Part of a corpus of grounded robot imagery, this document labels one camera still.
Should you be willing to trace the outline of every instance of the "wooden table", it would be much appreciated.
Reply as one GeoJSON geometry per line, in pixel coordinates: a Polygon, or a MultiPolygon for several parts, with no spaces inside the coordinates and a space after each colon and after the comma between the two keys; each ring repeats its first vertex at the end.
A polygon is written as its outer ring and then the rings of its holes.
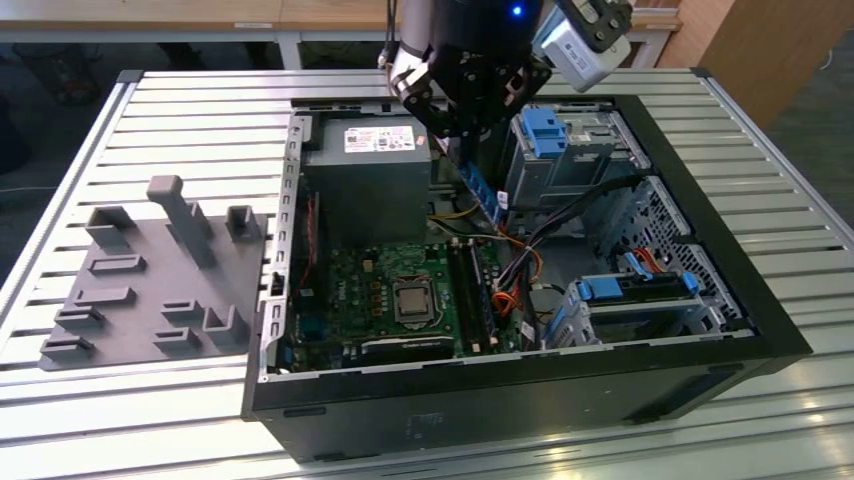
{"type": "MultiPolygon", "coordinates": [[[[633,32],[661,48],[663,32],[681,25],[676,12],[663,11],[672,16],[638,17],[633,32]]],[[[0,42],[269,41],[292,70],[304,66],[301,42],[381,41],[385,30],[385,0],[0,0],[0,42]]],[[[643,57],[638,66],[657,58],[643,57]]]]}

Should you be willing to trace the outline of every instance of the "green circuit board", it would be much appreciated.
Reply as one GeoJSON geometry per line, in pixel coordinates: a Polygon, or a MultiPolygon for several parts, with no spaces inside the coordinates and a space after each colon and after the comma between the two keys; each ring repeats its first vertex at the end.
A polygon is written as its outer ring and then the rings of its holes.
{"type": "MultiPolygon", "coordinates": [[[[485,277],[497,277],[496,246],[481,245],[478,254],[485,277]]],[[[456,356],[468,355],[445,243],[336,250],[328,272],[326,311],[304,315],[298,322],[297,338],[305,345],[301,356],[309,369],[340,367],[336,356],[330,358],[322,348],[325,344],[346,346],[382,338],[453,337],[456,356]],[[408,290],[425,294],[424,303],[417,298],[410,310],[418,315],[410,317],[402,315],[408,311],[401,304],[408,290]]],[[[500,335],[502,343],[506,338],[500,335]]],[[[510,349],[500,345],[498,350],[510,349]]]]}

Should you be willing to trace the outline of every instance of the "metal slatted table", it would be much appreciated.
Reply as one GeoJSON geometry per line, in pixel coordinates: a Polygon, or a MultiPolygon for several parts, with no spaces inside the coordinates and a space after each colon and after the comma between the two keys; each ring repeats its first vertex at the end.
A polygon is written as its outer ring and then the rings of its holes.
{"type": "MultiPolygon", "coordinates": [[[[573,93],[561,79],[545,93],[573,93]]],[[[298,465],[238,418],[246,356],[47,373],[37,368],[70,293],[95,205],[135,218],[149,178],[178,174],[221,215],[272,215],[292,100],[385,97],[376,72],[146,73],[119,83],[0,292],[0,477],[397,480],[829,478],[854,464],[854,235],[719,84],[625,71],[592,93],[647,103],[816,354],[680,420],[298,465]]]]}

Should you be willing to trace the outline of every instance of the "white label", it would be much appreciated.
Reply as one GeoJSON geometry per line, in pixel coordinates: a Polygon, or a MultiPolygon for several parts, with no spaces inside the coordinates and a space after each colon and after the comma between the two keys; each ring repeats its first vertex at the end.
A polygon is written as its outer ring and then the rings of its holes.
{"type": "Polygon", "coordinates": [[[498,206],[502,207],[502,210],[508,210],[508,192],[504,190],[498,191],[498,206]]]}
{"type": "Polygon", "coordinates": [[[345,132],[345,152],[402,152],[416,150],[413,127],[349,128],[345,132]]]}
{"type": "Polygon", "coordinates": [[[576,53],[576,49],[573,48],[573,44],[568,43],[566,45],[564,45],[564,49],[566,50],[566,53],[569,55],[570,58],[570,62],[573,62],[573,64],[576,65],[576,67],[578,68],[578,70],[581,72],[584,72],[585,70],[588,70],[590,68],[590,63],[588,63],[588,60],[585,60],[578,53],[576,53]]]}
{"type": "Polygon", "coordinates": [[[525,338],[528,338],[533,342],[536,332],[532,324],[529,322],[522,322],[522,327],[520,328],[520,330],[522,331],[522,335],[525,335],[525,338]]]}
{"type": "Polygon", "coordinates": [[[273,23],[236,23],[236,28],[273,28],[273,23]]]}

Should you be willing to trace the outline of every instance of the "blue plastic latch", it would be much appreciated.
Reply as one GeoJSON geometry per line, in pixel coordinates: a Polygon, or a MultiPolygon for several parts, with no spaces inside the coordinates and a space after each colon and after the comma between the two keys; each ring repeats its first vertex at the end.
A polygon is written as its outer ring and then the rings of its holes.
{"type": "Polygon", "coordinates": [[[561,158],[566,150],[568,141],[564,138],[532,138],[534,143],[534,155],[537,158],[561,158]]]}
{"type": "Polygon", "coordinates": [[[588,285],[588,281],[582,280],[577,283],[578,285],[578,295],[582,297],[582,300],[588,301],[593,298],[593,292],[590,291],[590,286],[588,285]]]}
{"type": "Polygon", "coordinates": [[[648,280],[653,280],[653,274],[647,270],[647,268],[641,266],[641,262],[638,262],[636,254],[629,252],[624,254],[624,257],[626,257],[626,261],[629,262],[629,265],[632,265],[632,268],[638,273],[638,275],[641,275],[648,280]]]}
{"type": "Polygon", "coordinates": [[[593,290],[593,298],[622,298],[624,289],[620,288],[620,282],[614,277],[588,278],[585,282],[593,290]]]}
{"type": "Polygon", "coordinates": [[[692,295],[697,295],[700,293],[700,282],[692,272],[683,273],[683,281],[685,282],[689,292],[692,292],[692,295]]]}
{"type": "Polygon", "coordinates": [[[569,145],[566,126],[556,111],[529,108],[522,111],[522,128],[534,145],[538,158],[561,158],[569,145]]]}
{"type": "Polygon", "coordinates": [[[549,327],[546,327],[546,334],[544,335],[544,338],[549,338],[552,334],[556,333],[564,317],[566,317],[566,308],[561,307],[561,310],[558,310],[558,313],[556,314],[556,318],[552,319],[549,327]]]}
{"type": "Polygon", "coordinates": [[[549,108],[526,108],[522,111],[522,125],[529,137],[560,137],[564,122],[549,108]]]}

